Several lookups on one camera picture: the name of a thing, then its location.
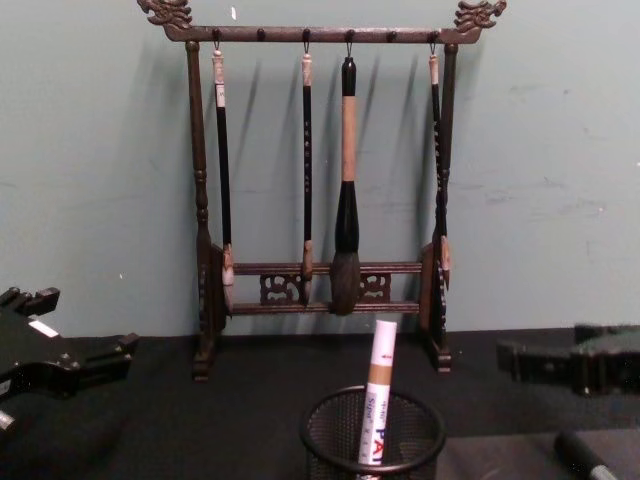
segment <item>carved wooden panel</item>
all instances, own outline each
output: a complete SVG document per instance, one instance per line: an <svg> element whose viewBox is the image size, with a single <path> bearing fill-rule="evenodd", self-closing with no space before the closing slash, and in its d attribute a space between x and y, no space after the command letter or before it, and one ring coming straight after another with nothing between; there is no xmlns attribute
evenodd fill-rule
<svg viewBox="0 0 640 480"><path fill-rule="evenodd" d="M300 275L260 275L261 305L290 305L300 302Z"/></svg>
<svg viewBox="0 0 640 480"><path fill-rule="evenodd" d="M364 274L360 277L360 302L391 302L391 274Z"/></svg>

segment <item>white marker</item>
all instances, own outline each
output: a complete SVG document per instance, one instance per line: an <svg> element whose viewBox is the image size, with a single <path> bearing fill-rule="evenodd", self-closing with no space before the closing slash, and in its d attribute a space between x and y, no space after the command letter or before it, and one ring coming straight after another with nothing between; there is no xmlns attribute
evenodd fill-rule
<svg viewBox="0 0 640 480"><path fill-rule="evenodd" d="M395 322L376 320L358 456L358 462L365 465L382 464L396 329ZM373 478L358 476L360 480Z"/></svg>

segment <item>light blue wall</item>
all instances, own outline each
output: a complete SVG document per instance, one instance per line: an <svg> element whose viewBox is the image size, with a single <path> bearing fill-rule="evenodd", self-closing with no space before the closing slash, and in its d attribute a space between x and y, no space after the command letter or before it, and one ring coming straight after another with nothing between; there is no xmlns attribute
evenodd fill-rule
<svg viewBox="0 0 640 480"><path fill-rule="evenodd" d="M48 321L68 336L194 332L182 45L148 24L134 0L1 3L0 289L60 288ZM509 3L498 26L459 55L448 328L637 321L640 67L633 19L640 4ZM415 0L191 6L195 24L333 26L449 26L456 8L454 1ZM212 235L220 242L211 48L203 47L201 64ZM236 260L297 261L301 46L230 44L223 51ZM312 45L311 53L313 228L316 260L328 261L340 174L337 69L345 51ZM412 260L433 228L427 49L356 45L353 54L360 258ZM257 281L241 280L238 300L255 299ZM413 288L402 281L396 287L396 298ZM238 317L228 333L368 331L371 320Z"/></svg>

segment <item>black clamp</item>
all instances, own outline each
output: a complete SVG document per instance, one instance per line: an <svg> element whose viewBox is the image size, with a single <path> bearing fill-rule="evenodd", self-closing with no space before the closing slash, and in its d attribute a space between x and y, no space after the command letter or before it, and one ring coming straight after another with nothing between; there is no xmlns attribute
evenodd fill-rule
<svg viewBox="0 0 640 480"><path fill-rule="evenodd" d="M640 393L640 326L576 325L567 349L499 342L498 368L516 382L570 387L582 396Z"/></svg>

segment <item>black wire mesh cup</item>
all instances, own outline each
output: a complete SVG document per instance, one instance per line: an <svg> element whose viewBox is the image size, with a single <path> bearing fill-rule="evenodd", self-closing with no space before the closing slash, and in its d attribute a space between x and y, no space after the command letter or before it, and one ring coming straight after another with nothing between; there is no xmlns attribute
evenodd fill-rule
<svg viewBox="0 0 640 480"><path fill-rule="evenodd" d="M358 463L366 388L325 396L304 413L300 437L308 480L433 480L446 433L441 415L411 396L391 391L381 465Z"/></svg>

